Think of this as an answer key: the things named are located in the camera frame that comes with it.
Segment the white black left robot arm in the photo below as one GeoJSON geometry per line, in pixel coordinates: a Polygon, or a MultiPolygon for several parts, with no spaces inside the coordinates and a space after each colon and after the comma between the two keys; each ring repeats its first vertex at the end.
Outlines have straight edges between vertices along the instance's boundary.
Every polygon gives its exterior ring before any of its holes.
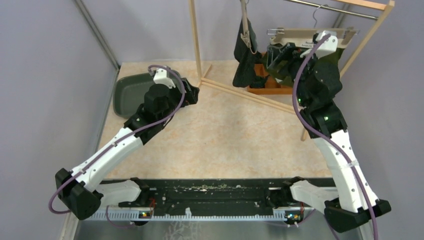
{"type": "Polygon", "coordinates": [[[105,146],[73,169],[62,168],[55,174],[58,198],[79,220],[88,219],[98,209],[110,205],[146,206],[150,193],[139,179],[107,183],[104,179],[125,158],[161,132],[180,108],[195,105],[199,93],[200,89],[186,78],[178,80],[174,87],[154,83],[136,112],[105,146]]]}

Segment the beige clip hanger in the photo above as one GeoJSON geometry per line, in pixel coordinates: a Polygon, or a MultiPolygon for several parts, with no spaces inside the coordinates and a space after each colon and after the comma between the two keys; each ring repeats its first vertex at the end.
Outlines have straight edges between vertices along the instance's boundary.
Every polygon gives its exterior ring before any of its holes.
{"type": "Polygon", "coordinates": [[[257,50],[251,39],[250,30],[249,30],[249,20],[247,14],[247,2],[246,0],[240,0],[241,6],[241,23],[242,23],[242,32],[240,34],[241,40],[244,42],[247,48],[251,51],[252,54],[256,54],[257,50]]]}
{"type": "Polygon", "coordinates": [[[267,34],[271,36],[269,44],[272,46],[283,46],[293,43],[296,47],[312,48],[319,40],[319,36],[331,35],[336,38],[337,47],[345,49],[352,38],[358,35],[360,30],[354,27],[347,28],[283,28],[268,29],[267,34]]]}

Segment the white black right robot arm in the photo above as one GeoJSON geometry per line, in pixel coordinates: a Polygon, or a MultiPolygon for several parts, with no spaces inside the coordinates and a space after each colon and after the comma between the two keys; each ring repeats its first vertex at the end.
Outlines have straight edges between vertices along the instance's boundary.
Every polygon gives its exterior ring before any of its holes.
{"type": "Polygon", "coordinates": [[[322,153],[336,192],[294,177],[282,187],[281,199],[287,206],[305,203],[321,212],[329,225],[344,233],[364,224],[377,225],[377,217],[391,211],[368,185],[350,143],[348,126],[334,97],[342,90],[338,62],[332,57],[338,48],[321,41],[312,48],[292,42],[269,45],[265,65],[278,71],[293,84],[295,114],[322,153]]]}

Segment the black striped garment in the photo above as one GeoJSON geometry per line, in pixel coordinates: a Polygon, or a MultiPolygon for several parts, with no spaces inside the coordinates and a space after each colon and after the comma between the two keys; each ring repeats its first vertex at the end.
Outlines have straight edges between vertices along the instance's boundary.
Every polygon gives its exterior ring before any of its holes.
{"type": "Polygon", "coordinates": [[[238,66],[234,74],[232,85],[238,88],[264,88],[268,76],[258,76],[255,72],[255,64],[262,64],[262,54],[253,54],[241,38],[243,33],[243,22],[240,22],[234,47],[234,58],[238,61],[238,66]]]}

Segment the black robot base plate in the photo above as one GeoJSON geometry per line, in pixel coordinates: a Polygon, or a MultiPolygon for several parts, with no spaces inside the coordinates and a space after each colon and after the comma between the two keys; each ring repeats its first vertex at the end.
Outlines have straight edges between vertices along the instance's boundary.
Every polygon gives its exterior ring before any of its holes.
{"type": "Polygon", "coordinates": [[[140,196],[121,208],[148,208],[154,216],[266,217],[278,208],[299,208],[283,186],[289,178],[142,179],[140,196]]]}

